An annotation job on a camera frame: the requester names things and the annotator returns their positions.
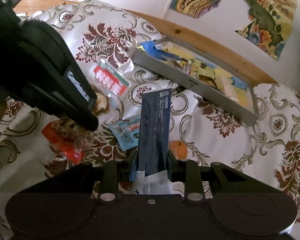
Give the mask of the orange tangerine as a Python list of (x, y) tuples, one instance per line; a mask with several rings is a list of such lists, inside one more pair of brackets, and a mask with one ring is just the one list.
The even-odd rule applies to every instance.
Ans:
[(182, 141), (170, 141), (169, 150), (177, 160), (183, 160), (187, 158), (187, 146)]

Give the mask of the dark blue snack packet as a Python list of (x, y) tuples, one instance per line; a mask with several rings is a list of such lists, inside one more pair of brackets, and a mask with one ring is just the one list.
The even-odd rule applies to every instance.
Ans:
[(167, 171), (171, 96), (170, 88), (142, 95), (133, 194), (172, 193)]

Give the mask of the light blue pig packet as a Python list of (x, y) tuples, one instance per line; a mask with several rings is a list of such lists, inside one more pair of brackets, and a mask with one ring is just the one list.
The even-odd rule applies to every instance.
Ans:
[(127, 151), (139, 144), (140, 117), (135, 115), (109, 125), (121, 150)]

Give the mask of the red quail egg pack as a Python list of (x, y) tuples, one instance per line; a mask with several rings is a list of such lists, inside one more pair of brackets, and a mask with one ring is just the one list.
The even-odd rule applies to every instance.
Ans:
[(98, 60), (93, 72), (91, 86), (97, 96), (93, 113), (98, 116), (109, 113), (111, 108), (121, 109), (122, 97), (129, 87), (128, 80), (103, 58)]

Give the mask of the gold foil snack packet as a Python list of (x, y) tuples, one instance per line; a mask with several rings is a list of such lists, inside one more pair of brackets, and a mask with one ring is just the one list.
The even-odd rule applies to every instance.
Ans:
[(217, 85), (215, 83), (215, 76), (207, 76), (207, 75), (198, 74), (197, 78), (204, 84), (217, 89)]

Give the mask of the clear dark snack bag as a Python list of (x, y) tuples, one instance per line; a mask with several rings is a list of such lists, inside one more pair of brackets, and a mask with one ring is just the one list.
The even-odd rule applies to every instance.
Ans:
[(179, 70), (183, 70), (185, 68), (185, 66), (188, 64), (187, 61), (184, 60), (169, 60), (169, 64)]

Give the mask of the rice cracker pack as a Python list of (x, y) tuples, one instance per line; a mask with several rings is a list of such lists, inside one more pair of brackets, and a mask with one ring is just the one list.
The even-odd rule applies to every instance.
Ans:
[(237, 94), (232, 87), (230, 79), (224, 75), (217, 75), (215, 83), (219, 91), (221, 91), (225, 96), (230, 98), (232, 101), (239, 102)]

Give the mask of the yellow green candy pack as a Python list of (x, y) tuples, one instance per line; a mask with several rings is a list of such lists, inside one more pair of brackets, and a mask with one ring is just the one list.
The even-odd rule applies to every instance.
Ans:
[(183, 68), (183, 72), (191, 77), (196, 77), (200, 62), (195, 59), (182, 60), (180, 65)]

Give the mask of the floral white bed cover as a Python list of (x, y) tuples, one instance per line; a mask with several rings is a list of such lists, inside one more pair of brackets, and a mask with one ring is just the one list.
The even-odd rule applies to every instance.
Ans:
[[(109, 4), (88, 0), (78, 5), (59, 5), (35, 17), (54, 27), (65, 39), (83, 72), (94, 76), (96, 55), (121, 65), (115, 52), (132, 42), (161, 39), (147, 20)], [(109, 129), (109, 124), (140, 114), (146, 91), (173, 89), (170, 141), (178, 142), (183, 156), (208, 166), (214, 161), (269, 184), (295, 201), (298, 216), (291, 231), (300, 239), (300, 94), (284, 84), (260, 84), (254, 88), (260, 117), (247, 127), (229, 113), (173, 81), (142, 67), (126, 72), (128, 88), (100, 115), (100, 125), (88, 133), (83, 160), (102, 166), (128, 156)], [(12, 232), (5, 218), (7, 201), (15, 193), (71, 167), (42, 135), (54, 120), (21, 101), (8, 99), (0, 121), (0, 239)]]

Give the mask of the grey metal tray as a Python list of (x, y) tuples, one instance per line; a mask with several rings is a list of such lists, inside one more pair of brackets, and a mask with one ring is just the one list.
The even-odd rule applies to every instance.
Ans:
[(207, 100), (211, 101), (215, 105), (221, 107), (225, 111), (234, 115), (236, 118), (241, 120), (241, 122), (245, 123), (248, 126), (251, 126), (258, 119), (256, 97), (251, 85), (243, 77), (236, 74), (231, 69), (229, 64), (225, 63), (224, 61), (218, 59), (215, 56), (204, 54), (201, 51), (195, 49), (193, 46), (189, 45), (188, 43), (179, 41), (175, 38), (165, 37), (154, 42), (155, 44), (159, 44), (161, 42), (173, 42), (197, 54), (199, 57), (203, 57), (217, 64), (218, 66), (224, 68), (226, 71), (230, 72), (232, 75), (245, 81), (245, 83), (248, 85), (246, 90), (248, 107), (245, 108), (241, 106), (239, 103), (232, 101), (230, 98), (225, 96), (217, 89), (210, 87), (193, 77), (188, 76), (187, 74), (183, 73), (181, 70), (173, 66), (169, 66), (168, 64), (165, 64), (164, 62), (157, 60), (152, 56), (148, 55), (143, 50), (138, 49), (138, 45), (141, 44), (142, 42), (135, 42), (134, 47), (132, 49), (132, 60), (134, 64), (141, 65), (195, 92), (196, 94), (206, 98)]

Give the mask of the frog drawing paper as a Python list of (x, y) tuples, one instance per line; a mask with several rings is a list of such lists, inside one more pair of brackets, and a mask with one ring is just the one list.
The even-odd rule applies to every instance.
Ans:
[(161, 42), (159, 44), (155, 44), (154, 41), (142, 42), (138, 45), (138, 49), (143, 50), (148, 55), (153, 58), (164, 62), (165, 64), (169, 64), (169, 60), (190, 60), (195, 59), (200, 62), (200, 66), (198, 68), (198, 74), (207, 75), (207, 76), (216, 76), (224, 75), (230, 79), (233, 89), (235, 90), (239, 103), (241, 106), (247, 108), (248, 100), (247, 100), (247, 84), (242, 79), (232, 75), (230, 72), (226, 71), (224, 68), (218, 66), (217, 64), (203, 58), (199, 57), (197, 54), (189, 51), (188, 49), (181, 47), (173, 42)]

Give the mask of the landscape drawing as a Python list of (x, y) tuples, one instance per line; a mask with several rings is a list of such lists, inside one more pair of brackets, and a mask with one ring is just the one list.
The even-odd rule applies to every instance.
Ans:
[(279, 59), (293, 29), (295, 0), (245, 0), (249, 24), (236, 33)]

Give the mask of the wooden bed frame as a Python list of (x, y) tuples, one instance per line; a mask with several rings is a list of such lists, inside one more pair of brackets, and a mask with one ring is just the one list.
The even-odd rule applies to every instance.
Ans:
[[(38, 10), (45, 11), (57, 5), (69, 4), (79, 4), (79, 2), (67, 0), (21, 0), (13, 10), (16, 13), (24, 12), (29, 15)], [(236, 74), (248, 80), (253, 86), (260, 83), (276, 83), (276, 80), (244, 57), (204, 35), (161, 18), (132, 10), (129, 10), (129, 12), (152, 23), (161, 33), (188, 43), (198, 51), (224, 61), (230, 65)]]

